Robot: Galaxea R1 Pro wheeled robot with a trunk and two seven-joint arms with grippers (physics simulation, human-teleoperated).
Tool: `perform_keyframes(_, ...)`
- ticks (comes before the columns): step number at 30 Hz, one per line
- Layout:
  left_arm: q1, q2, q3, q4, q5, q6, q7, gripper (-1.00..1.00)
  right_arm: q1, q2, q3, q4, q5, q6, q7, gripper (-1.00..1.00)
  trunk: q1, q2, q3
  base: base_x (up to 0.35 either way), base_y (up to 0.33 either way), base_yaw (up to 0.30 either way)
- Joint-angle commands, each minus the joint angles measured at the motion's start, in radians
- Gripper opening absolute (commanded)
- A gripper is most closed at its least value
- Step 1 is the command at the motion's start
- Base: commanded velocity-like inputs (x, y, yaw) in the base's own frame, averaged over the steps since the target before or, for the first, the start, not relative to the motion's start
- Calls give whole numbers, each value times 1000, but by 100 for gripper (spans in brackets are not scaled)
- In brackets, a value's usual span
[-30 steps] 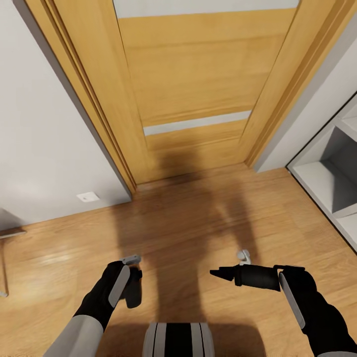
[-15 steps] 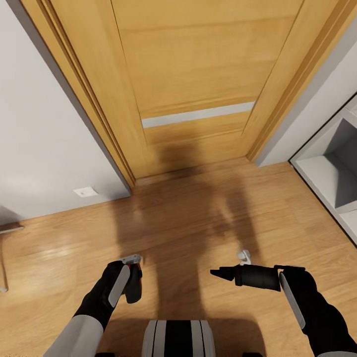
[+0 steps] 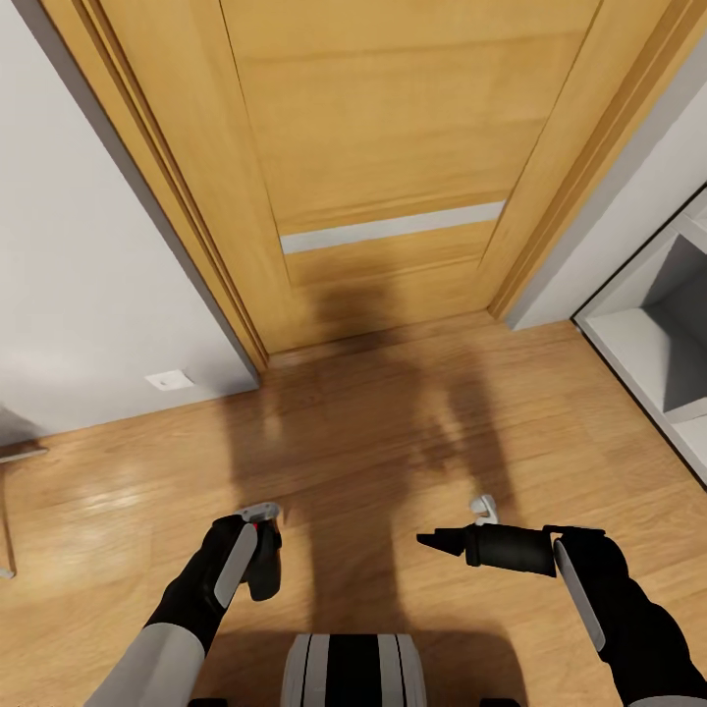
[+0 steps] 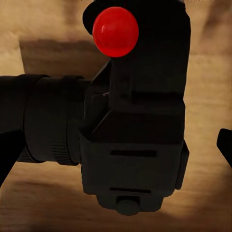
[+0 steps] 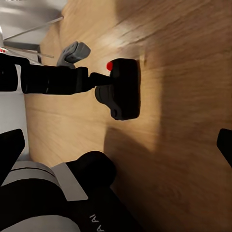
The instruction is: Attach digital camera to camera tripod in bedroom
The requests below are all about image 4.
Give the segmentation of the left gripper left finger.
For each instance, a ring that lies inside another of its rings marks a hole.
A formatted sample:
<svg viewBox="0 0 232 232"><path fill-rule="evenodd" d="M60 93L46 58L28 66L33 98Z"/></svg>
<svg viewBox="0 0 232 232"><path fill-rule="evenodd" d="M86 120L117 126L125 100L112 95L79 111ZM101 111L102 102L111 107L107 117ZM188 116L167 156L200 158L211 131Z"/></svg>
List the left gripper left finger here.
<svg viewBox="0 0 232 232"><path fill-rule="evenodd" d="M0 187L25 147L21 129L0 134Z"/></svg>

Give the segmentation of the digital camera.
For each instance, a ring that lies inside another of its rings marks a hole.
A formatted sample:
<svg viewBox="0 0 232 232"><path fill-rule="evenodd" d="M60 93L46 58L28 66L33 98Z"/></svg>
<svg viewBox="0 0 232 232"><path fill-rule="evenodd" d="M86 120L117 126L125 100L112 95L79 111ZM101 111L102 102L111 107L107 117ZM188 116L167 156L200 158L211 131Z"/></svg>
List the digital camera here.
<svg viewBox="0 0 232 232"><path fill-rule="evenodd" d="M180 0L95 0L83 24L111 59L94 79L0 76L0 134L21 129L16 161L81 164L83 192L125 216L182 187L190 17Z"/></svg>

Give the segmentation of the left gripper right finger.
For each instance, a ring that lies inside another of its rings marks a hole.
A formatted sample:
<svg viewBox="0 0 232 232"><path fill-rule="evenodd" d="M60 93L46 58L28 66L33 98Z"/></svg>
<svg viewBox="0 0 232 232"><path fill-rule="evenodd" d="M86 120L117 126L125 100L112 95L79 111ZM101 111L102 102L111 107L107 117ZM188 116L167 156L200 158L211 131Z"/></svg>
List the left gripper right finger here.
<svg viewBox="0 0 232 232"><path fill-rule="evenodd" d="M217 138L217 146L232 167L232 130L220 129Z"/></svg>

